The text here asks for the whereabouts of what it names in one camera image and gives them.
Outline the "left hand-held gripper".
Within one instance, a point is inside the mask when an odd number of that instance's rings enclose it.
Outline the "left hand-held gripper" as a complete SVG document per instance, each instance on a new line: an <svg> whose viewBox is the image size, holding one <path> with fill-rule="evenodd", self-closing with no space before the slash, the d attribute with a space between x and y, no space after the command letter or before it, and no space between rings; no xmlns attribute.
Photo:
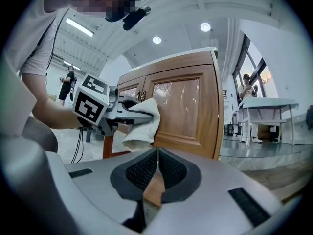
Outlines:
<svg viewBox="0 0 313 235"><path fill-rule="evenodd" d="M91 74L86 74L75 93L72 111L97 128L105 136L116 131L115 122L125 125L140 125L150 122L153 115L139 111L117 111L118 102L125 106L140 103L130 96L118 96L118 88Z"/></svg>

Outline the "wooden slatted platform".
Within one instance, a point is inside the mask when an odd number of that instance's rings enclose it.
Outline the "wooden slatted platform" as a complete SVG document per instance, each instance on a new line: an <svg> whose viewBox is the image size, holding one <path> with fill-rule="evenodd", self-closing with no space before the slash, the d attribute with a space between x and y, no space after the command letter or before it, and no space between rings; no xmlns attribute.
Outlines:
<svg viewBox="0 0 313 235"><path fill-rule="evenodd" d="M267 170L244 171L244 174L269 189L283 204L299 196L313 176L310 161Z"/></svg>

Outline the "wooden cabinet door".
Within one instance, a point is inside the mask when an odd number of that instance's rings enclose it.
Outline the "wooden cabinet door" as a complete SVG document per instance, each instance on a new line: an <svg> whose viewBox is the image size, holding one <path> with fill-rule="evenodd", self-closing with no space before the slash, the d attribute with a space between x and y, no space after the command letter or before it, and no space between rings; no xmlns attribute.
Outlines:
<svg viewBox="0 0 313 235"><path fill-rule="evenodd" d="M146 77L140 77L133 80L130 80L128 82L123 82L118 84L119 94L121 96L130 96L132 98L136 98L137 92L141 91L141 94L143 90L146 91L146 88L144 87Z"/></svg>
<svg viewBox="0 0 313 235"><path fill-rule="evenodd" d="M218 159L223 100L213 65L148 75L143 91L157 102L160 113L154 146Z"/></svg>

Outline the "wooden cabinet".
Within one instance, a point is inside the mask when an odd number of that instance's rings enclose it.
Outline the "wooden cabinet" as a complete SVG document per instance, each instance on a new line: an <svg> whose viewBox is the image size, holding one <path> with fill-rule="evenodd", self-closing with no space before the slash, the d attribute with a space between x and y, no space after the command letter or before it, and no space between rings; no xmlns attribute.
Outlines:
<svg viewBox="0 0 313 235"><path fill-rule="evenodd" d="M186 51L181 54L167 56L152 62L149 62L143 66L130 70L125 75L121 76L118 80L118 84L128 82L130 80L147 77L148 75L160 73L163 71L174 70L185 67L199 66L199 65L213 65L217 80L221 86L221 98L223 100L222 84L220 79L220 71L217 63L217 50L215 48L204 48L194 51Z"/></svg>

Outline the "cardboard box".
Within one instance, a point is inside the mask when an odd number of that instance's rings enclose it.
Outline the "cardboard box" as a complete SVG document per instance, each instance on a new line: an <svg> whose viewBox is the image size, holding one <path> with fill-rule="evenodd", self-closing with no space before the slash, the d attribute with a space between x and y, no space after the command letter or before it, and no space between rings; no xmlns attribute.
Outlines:
<svg viewBox="0 0 313 235"><path fill-rule="evenodd" d="M270 125L258 125L258 138L274 140L279 136L279 127Z"/></svg>

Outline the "person's grey trousers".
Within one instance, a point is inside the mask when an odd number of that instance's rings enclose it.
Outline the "person's grey trousers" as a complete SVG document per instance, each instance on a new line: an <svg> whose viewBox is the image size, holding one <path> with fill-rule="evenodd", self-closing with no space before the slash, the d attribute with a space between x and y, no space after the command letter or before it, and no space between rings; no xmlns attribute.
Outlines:
<svg viewBox="0 0 313 235"><path fill-rule="evenodd" d="M58 141L52 130L34 117L29 117L22 131L22 137L33 140L45 151L58 152Z"/></svg>

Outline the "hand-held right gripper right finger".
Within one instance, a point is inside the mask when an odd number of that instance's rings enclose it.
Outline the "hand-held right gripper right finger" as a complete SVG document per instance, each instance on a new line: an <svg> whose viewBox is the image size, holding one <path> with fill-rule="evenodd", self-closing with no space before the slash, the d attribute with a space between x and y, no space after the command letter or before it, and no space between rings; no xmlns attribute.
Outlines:
<svg viewBox="0 0 313 235"><path fill-rule="evenodd" d="M160 148L161 209L143 235L237 235L282 206L263 185L219 161Z"/></svg>

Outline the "white table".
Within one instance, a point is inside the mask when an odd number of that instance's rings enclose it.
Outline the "white table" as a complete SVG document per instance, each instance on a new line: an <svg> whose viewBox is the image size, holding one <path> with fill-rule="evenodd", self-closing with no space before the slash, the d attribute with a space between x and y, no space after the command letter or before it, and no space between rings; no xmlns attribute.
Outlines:
<svg viewBox="0 0 313 235"><path fill-rule="evenodd" d="M282 114L290 113L291 122L291 144L295 145L293 109L298 109L299 104L294 99L250 97L245 98L236 110L237 121L242 126L246 123L248 127L252 124L278 126L279 142L282 140L282 125L287 123Z"/></svg>

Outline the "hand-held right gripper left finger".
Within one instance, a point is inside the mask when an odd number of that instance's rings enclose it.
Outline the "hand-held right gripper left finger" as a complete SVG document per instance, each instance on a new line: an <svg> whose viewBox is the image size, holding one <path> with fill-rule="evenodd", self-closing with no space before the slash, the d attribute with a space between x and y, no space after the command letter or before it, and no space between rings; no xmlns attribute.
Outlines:
<svg viewBox="0 0 313 235"><path fill-rule="evenodd" d="M67 164L74 183L104 214L136 232L158 213L144 200L144 191L157 171L157 149L113 158Z"/></svg>

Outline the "person's left forearm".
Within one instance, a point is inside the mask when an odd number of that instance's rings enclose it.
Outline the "person's left forearm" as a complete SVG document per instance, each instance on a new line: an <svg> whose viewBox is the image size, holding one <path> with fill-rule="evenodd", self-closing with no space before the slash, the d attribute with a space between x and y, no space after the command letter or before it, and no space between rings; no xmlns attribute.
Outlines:
<svg viewBox="0 0 313 235"><path fill-rule="evenodd" d="M73 129L82 127L77 115L70 108L62 106L48 97L37 101L33 116L51 129Z"/></svg>

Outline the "large dark-framed window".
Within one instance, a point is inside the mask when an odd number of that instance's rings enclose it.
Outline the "large dark-framed window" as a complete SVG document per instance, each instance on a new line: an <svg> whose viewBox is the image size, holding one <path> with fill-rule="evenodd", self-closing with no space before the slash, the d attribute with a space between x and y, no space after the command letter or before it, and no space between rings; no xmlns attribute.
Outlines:
<svg viewBox="0 0 313 235"><path fill-rule="evenodd" d="M249 77L248 84L252 86L254 96L270 98L278 96L267 64L259 50L247 36L243 38L239 58L232 75L238 102L242 101L239 97L239 88L244 84L244 76Z"/></svg>

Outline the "person's white shirt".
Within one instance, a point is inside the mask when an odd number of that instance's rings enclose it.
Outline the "person's white shirt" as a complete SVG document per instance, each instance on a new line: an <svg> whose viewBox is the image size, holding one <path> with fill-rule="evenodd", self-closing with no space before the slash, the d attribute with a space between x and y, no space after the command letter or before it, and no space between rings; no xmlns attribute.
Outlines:
<svg viewBox="0 0 313 235"><path fill-rule="evenodd" d="M69 0L32 0L12 29L2 58L20 77L45 79L56 35L58 10Z"/></svg>

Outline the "long ceiling tube light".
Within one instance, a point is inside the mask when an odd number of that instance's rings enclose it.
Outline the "long ceiling tube light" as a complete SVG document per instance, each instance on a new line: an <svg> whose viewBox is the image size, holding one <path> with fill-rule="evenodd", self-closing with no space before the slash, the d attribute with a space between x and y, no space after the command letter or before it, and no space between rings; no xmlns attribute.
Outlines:
<svg viewBox="0 0 313 235"><path fill-rule="evenodd" d="M74 20L72 20L70 18L66 18L66 23L71 25L72 27L80 30L81 32L85 33L89 37L93 37L93 35L94 35L94 33L91 30L87 29L83 25L77 23L76 21L74 21Z"/></svg>

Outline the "black crate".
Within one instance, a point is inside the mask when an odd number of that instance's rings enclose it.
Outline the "black crate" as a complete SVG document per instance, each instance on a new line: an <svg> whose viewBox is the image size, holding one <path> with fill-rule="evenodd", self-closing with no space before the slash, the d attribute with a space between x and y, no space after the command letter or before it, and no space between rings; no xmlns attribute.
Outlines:
<svg viewBox="0 0 313 235"><path fill-rule="evenodd" d="M235 124L227 124L224 126L224 135L225 136L236 136L237 135L237 125Z"/></svg>

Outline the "white cloth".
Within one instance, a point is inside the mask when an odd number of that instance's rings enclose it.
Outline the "white cloth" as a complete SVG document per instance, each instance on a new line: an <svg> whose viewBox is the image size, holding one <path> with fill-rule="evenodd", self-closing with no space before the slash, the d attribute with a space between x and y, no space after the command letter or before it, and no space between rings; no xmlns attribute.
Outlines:
<svg viewBox="0 0 313 235"><path fill-rule="evenodd" d="M153 118L147 123L134 125L123 139L123 146L131 152L151 147L160 124L160 113L157 102L154 98L149 98L131 107L130 110L149 113Z"/></svg>

